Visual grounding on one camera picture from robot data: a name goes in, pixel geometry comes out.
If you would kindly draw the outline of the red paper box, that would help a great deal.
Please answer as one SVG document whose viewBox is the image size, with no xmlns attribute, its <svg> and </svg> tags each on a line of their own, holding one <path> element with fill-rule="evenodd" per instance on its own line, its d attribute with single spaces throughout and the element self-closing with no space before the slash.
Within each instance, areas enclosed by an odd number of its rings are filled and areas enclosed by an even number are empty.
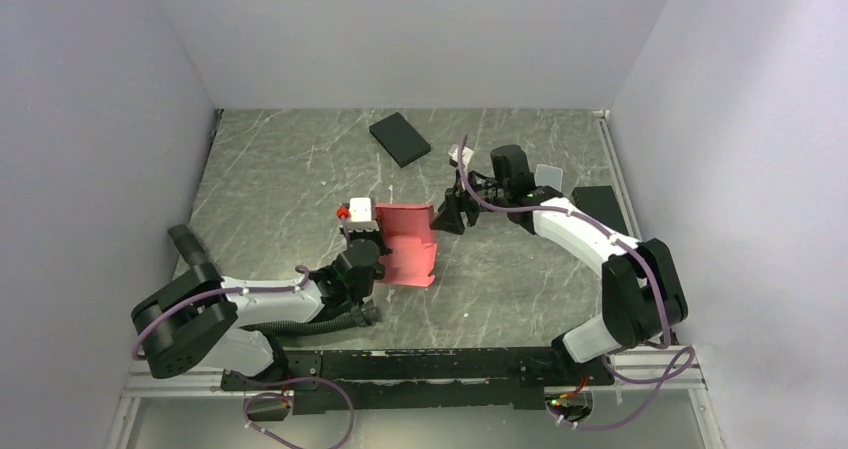
<svg viewBox="0 0 848 449">
<path fill-rule="evenodd" d="M 377 203 L 376 214 L 390 249 L 380 257 L 385 267 L 383 284 L 427 288 L 433 274 L 438 244 L 430 227 L 434 217 L 429 204 Z"/>
</svg>

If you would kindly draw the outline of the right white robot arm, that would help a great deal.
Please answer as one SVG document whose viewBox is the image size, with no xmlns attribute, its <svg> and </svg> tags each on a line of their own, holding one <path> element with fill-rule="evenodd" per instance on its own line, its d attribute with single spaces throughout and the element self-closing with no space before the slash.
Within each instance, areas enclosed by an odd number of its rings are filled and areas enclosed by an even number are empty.
<svg viewBox="0 0 848 449">
<path fill-rule="evenodd" d="M 530 168 L 518 145 L 491 151 L 491 176 L 469 170 L 472 156 L 464 144 L 451 148 L 455 181 L 432 229 L 461 235 L 481 213 L 503 213 L 578 258 L 600 279 L 599 313 L 552 342 L 557 380 L 574 384 L 588 373 L 590 361 L 668 336 L 687 318 L 688 303 L 664 242 L 640 241 L 588 215 L 562 193 L 562 170 L 544 164 Z"/>
</svg>

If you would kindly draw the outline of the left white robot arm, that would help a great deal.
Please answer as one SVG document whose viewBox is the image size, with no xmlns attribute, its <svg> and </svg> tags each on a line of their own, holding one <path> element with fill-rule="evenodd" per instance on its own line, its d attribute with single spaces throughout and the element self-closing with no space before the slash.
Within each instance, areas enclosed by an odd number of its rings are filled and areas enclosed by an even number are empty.
<svg viewBox="0 0 848 449">
<path fill-rule="evenodd" d="M 279 386 L 288 371 L 280 338 L 368 327 L 380 318 L 370 297 L 390 252 L 381 222 L 344 215 L 340 232 L 345 247 L 331 263 L 298 265 L 291 280 L 244 280 L 222 275 L 187 225 L 169 228 L 187 269 L 132 310 L 132 358 L 157 379 L 204 366 L 249 376 L 264 389 Z"/>
</svg>

